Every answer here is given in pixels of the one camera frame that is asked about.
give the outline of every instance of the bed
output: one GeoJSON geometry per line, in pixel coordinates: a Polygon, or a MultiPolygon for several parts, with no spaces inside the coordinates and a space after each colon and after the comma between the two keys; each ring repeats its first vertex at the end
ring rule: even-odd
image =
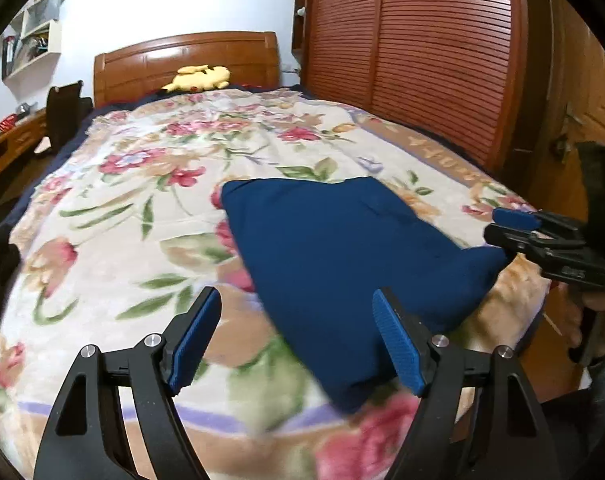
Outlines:
{"type": "MultiPolygon", "coordinates": [[[[222,320],[175,403],[212,479],[369,480],[391,464],[418,399],[393,384],[355,416],[327,402],[262,309],[220,187],[373,176],[460,246],[483,243],[494,207],[529,206],[432,136],[278,82],[272,32],[174,36],[96,58],[96,107],[109,106],[11,235],[23,265],[0,324],[0,447],[26,478],[80,347],[132,346],[206,285],[221,293],[222,320]],[[251,88],[154,94],[199,64],[223,64],[233,85],[251,88]]],[[[515,346],[547,288],[516,258],[451,337],[515,346]]],[[[154,478],[131,392],[121,398],[138,472],[154,478]]],[[[460,414],[470,402],[467,392],[460,414]]]]}

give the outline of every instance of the pikachu plush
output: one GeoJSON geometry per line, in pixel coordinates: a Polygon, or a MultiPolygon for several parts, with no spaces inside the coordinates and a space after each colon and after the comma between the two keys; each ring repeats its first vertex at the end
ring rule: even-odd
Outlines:
{"type": "Polygon", "coordinates": [[[209,65],[184,66],[178,70],[174,80],[163,88],[174,90],[203,91],[222,89],[229,86],[231,72],[223,66],[209,68],[209,65]]]}

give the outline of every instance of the blue cloth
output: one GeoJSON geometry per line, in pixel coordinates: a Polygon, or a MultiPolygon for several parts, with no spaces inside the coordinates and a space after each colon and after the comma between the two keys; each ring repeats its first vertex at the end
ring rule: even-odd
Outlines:
{"type": "Polygon", "coordinates": [[[347,413],[395,376],[376,289],[390,286],[433,333],[448,332],[509,262],[500,248],[460,249],[371,177],[233,181],[222,204],[266,312],[347,413]]]}

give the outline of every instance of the blue gripper pad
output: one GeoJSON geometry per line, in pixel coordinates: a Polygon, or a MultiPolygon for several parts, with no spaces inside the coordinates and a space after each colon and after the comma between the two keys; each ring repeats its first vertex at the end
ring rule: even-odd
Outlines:
{"type": "Polygon", "coordinates": [[[376,326],[383,337],[401,383],[415,396],[420,397],[425,390],[425,380],[420,372],[419,352],[380,290],[374,292],[373,310],[376,326]]]}
{"type": "Polygon", "coordinates": [[[221,309],[220,293],[213,289],[174,350],[171,375],[167,381],[174,396],[194,380],[204,351],[218,326],[221,309]]]}
{"type": "Polygon", "coordinates": [[[536,218],[533,213],[503,207],[494,209],[491,219],[500,226],[520,231],[536,231],[542,225],[540,219],[536,218]]]}

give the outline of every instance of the door handle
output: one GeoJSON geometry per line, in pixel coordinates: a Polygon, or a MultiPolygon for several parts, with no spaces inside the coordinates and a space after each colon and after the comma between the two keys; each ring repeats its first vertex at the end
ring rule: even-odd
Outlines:
{"type": "Polygon", "coordinates": [[[550,151],[553,157],[565,164],[567,162],[567,156],[571,153],[574,146],[569,142],[567,134],[562,134],[560,137],[554,139],[550,145],[550,151]]]}
{"type": "Polygon", "coordinates": [[[571,106],[571,103],[567,103],[567,105],[565,107],[565,117],[567,117],[568,119],[571,119],[576,124],[580,124],[580,126],[582,126],[583,124],[585,124],[583,122],[583,120],[574,113],[574,110],[573,110],[573,107],[571,106]]]}

